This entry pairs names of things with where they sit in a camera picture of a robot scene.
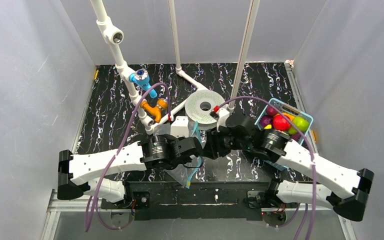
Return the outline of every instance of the white pvc pipe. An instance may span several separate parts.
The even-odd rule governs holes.
[[[174,56],[176,58],[176,71],[177,71],[177,70],[181,70],[182,67],[180,65],[178,26],[176,24],[176,11],[175,11],[174,0],[168,0],[168,12],[170,13],[171,33],[173,35]]]
[[[117,64],[118,66],[126,65],[127,63],[123,58],[123,54],[122,54],[122,50],[120,49],[120,46],[116,44],[111,44],[111,43],[108,44],[108,46],[109,46],[109,49],[111,50],[112,56],[115,59],[115,64]]]
[[[105,11],[104,3],[102,0],[90,0],[92,8],[95,11],[96,18],[99,22],[105,22],[107,20],[107,11]]]
[[[123,80],[124,84],[127,87],[130,101],[134,106],[136,106],[138,100],[142,96],[139,95],[133,82],[129,80],[130,75],[135,71],[130,67],[128,67],[127,62],[123,58],[123,54],[120,49],[120,46],[118,44],[114,44],[108,41],[105,37],[104,31],[107,30],[108,28],[114,28],[114,25],[111,21],[111,18],[108,17],[107,15],[107,11],[105,10],[102,0],[90,0],[90,3],[92,4],[93,10],[96,14],[96,19],[97,19],[96,24],[98,25],[99,30],[101,31],[101,34],[105,42],[108,44],[109,49],[111,50],[112,56],[114,57],[115,67],[117,68],[118,74],[120,75],[121,79]],[[145,126],[145,129],[146,130],[151,129],[150,125],[151,123],[154,122],[152,118],[147,115],[147,113],[143,108],[139,108],[137,112],[138,112],[140,121]]]
[[[197,82],[195,79],[193,79],[191,76],[189,76],[188,74],[186,74],[185,71],[183,70],[180,70],[180,71],[176,71],[177,74],[184,78],[186,81],[188,81],[190,84],[194,85],[196,87],[196,90],[206,90],[208,88],[206,88],[204,85],[202,85],[201,83]]]
[[[248,48],[250,47],[251,36],[253,35],[254,24],[256,22],[258,7],[260,0],[251,0],[249,5],[248,18],[246,20],[245,32],[243,33],[242,46],[240,47],[239,60],[237,61],[236,73],[234,74],[233,88],[230,94],[230,99],[238,95],[239,84],[242,79],[245,61],[247,60]],[[235,101],[231,101],[228,107],[229,111],[235,109]]]
[[[172,121],[174,121],[175,114],[177,114],[182,108],[184,108],[185,104],[186,104],[186,100],[182,101],[179,105],[177,105],[174,109],[171,110]],[[169,120],[169,115],[168,114],[164,115],[159,121],[159,123],[154,123],[153,125],[150,126],[150,129],[145,129],[146,133],[149,135],[153,134],[156,126],[162,125],[168,120]]]

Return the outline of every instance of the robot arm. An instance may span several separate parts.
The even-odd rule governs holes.
[[[60,200],[73,200],[83,195],[95,194],[98,180],[108,164],[115,157],[106,175],[147,169],[172,170],[179,164],[190,163],[202,154],[202,146],[195,137],[180,137],[164,134],[134,142],[121,149],[94,154],[72,154],[69,150],[59,153],[58,191]],[[116,203],[124,198],[122,181],[104,179],[99,197]]]
[[[188,132],[186,122],[178,117],[171,125],[171,134],[151,136],[134,142],[121,149],[94,154],[77,155],[69,150],[61,151],[58,165],[58,199],[71,200],[82,195],[93,195],[107,162],[115,157],[107,175],[148,169],[172,170],[179,164],[186,164],[197,156],[210,159],[224,157],[231,150],[247,151],[261,160],[268,160],[291,167],[307,176],[313,173],[310,154],[307,149],[290,139],[288,135],[275,129],[259,130],[254,120],[243,114],[230,115],[220,111],[217,127],[208,130],[205,147],[202,148],[195,137],[185,137]],[[339,215],[353,220],[363,219],[374,174],[370,170],[360,171],[339,166],[315,154],[317,184],[317,205],[333,209]],[[122,181],[105,179],[99,197],[117,203],[126,196]],[[313,189],[311,184],[294,183],[273,179],[266,191],[245,198],[250,207],[278,206],[282,203],[311,204]]]
[[[247,151],[261,160],[288,166],[307,176],[313,173],[313,163],[306,148],[281,131],[259,130],[251,117],[241,113],[233,113],[218,130],[207,132],[205,157],[224,157],[231,150]],[[361,221],[374,173],[365,168],[356,171],[339,166],[318,154],[314,154],[314,162],[320,183],[316,189],[317,205],[331,208],[347,219]],[[267,202],[311,204],[312,198],[311,184],[274,179],[265,192],[248,197],[245,202],[251,203],[250,206]]]

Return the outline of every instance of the black marble surface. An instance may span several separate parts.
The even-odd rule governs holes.
[[[174,64],[130,65],[134,70],[145,68],[151,77],[151,84],[164,82],[170,90],[172,106],[176,106],[196,89],[175,72]],[[183,64],[183,70],[208,89],[229,99],[236,72],[236,63]],[[165,96],[163,88],[157,88],[158,97]],[[249,63],[242,75],[238,96],[256,96],[266,100],[277,98],[296,107],[288,75],[283,63]],[[151,106],[157,99],[147,98]],[[236,102],[236,108],[245,114],[258,118],[265,104],[253,100]],[[92,95],[85,116],[80,138],[77,143],[78,154],[93,154],[119,147],[123,134],[133,111],[129,93],[113,65],[101,65],[93,85]],[[186,115],[184,110],[178,115]],[[127,144],[146,138],[144,126],[135,117],[129,129]],[[282,177],[290,181],[306,181],[308,178],[291,169],[279,172],[260,159],[232,151],[226,157],[207,160],[192,178],[194,181],[259,181],[268,182]],[[164,171],[130,171],[114,174],[111,180],[128,181],[173,181]]]

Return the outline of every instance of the white tape roll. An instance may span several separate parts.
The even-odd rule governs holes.
[[[223,97],[215,91],[200,90],[192,93],[187,99],[184,109],[187,116],[198,122],[200,130],[208,130],[217,126],[217,121],[210,116],[215,106],[224,103]]]

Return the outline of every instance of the orange faucet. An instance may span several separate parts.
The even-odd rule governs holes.
[[[144,99],[142,103],[140,104],[140,107],[145,109],[149,114],[155,117],[155,122],[160,123],[161,121],[161,111],[166,109],[169,105],[167,104],[165,99],[158,99],[156,102],[156,106],[151,107],[147,100]]]

